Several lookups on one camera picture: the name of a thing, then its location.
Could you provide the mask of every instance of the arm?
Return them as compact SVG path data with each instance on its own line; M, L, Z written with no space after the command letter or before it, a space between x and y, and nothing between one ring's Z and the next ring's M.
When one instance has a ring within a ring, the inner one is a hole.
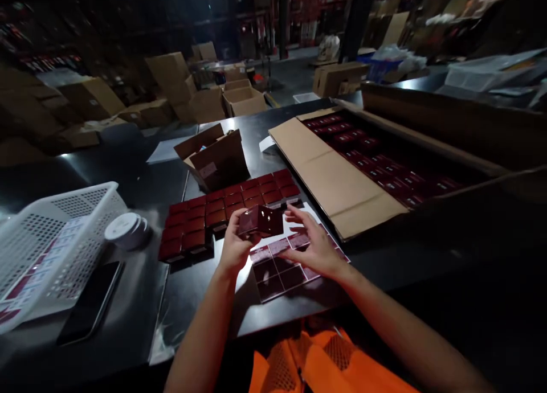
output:
M244 241L236 235L239 215L245 211L235 211L230 217L221 260L173 359L165 392L213 391L226 343L238 273L247 261L249 250L258 243L255 238Z
M337 281L382 340L424 386L439 392L493 391L465 357L437 332L342 261L332 250L325 232L307 212L290 206L286 214L290 222L304 225L311 244L305 252L290 250L283 256Z

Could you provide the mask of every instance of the person's right hand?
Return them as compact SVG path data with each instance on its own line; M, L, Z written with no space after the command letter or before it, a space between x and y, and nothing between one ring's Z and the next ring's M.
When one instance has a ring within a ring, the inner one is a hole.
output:
M292 227L293 232L304 232L308 235L310 245L304 252L289 249L281 254L281 257L299 262L314 270L320 275L337 280L342 271L347 267L345 260L330 245L324 229L307 212L301 211L292 205L287 205L287 222L295 222L304 227Z

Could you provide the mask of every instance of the hand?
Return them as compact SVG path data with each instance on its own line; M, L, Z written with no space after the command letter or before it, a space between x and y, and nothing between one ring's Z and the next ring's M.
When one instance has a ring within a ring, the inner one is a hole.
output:
M230 217L226 234L224 235L224 246L222 247L219 269L224 269L231 275L237 276L241 268L245 266L251 248L260 242L260 237L253 235L248 240L238 237L239 216L247 211L246 208L235 211Z
M293 232L305 232L310 245L304 252L289 249L281 254L282 257L299 262L320 275L337 280L340 273L346 268L346 261L342 260L331 246L327 234L315 219L307 212L300 211L292 205L287 205L287 222L296 222L304 227L292 227Z

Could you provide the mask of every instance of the plastic crate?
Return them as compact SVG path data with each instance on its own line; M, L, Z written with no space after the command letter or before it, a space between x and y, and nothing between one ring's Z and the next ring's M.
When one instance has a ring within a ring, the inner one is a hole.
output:
M23 321L70 309L94 270L104 230L127 206L118 184L104 184L39 199L0 227L0 306L72 218L87 216L66 252L54 260L24 306L0 318L0 334Z

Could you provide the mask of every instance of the person's left hand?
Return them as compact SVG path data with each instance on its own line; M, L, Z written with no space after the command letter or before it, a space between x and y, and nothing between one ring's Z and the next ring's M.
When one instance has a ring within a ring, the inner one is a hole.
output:
M260 242L260 237L257 235L251 236L248 240L238 237L239 216L245 211L247 211L246 208L237 210L230 217L224 235L221 261L218 264L219 269L225 269L234 276L237 276L245 266L251 248Z

